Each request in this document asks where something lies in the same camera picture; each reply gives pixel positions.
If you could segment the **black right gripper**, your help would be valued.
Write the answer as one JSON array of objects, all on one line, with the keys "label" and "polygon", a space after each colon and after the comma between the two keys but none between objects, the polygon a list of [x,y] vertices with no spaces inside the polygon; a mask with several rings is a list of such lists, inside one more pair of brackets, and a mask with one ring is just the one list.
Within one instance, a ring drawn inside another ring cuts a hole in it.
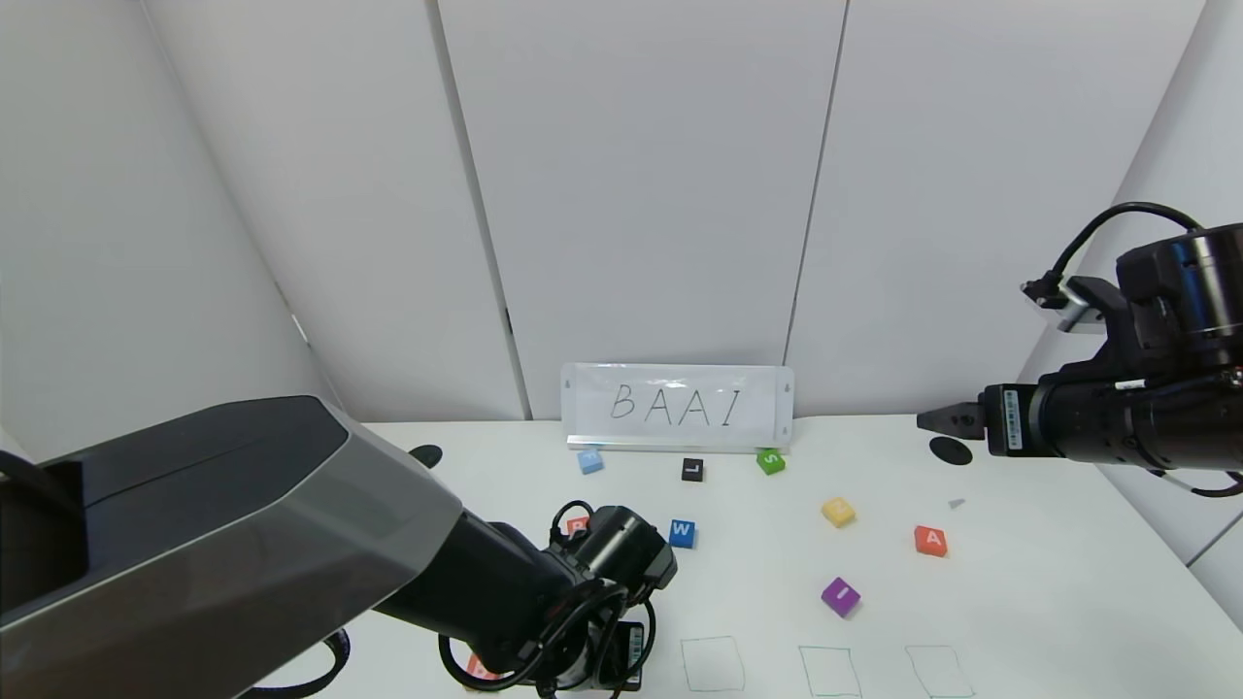
[{"label": "black right gripper", "polygon": [[986,439],[997,456],[1126,461],[1126,405],[1110,383],[986,386],[983,407],[960,402],[926,410],[916,425],[960,442]]}]

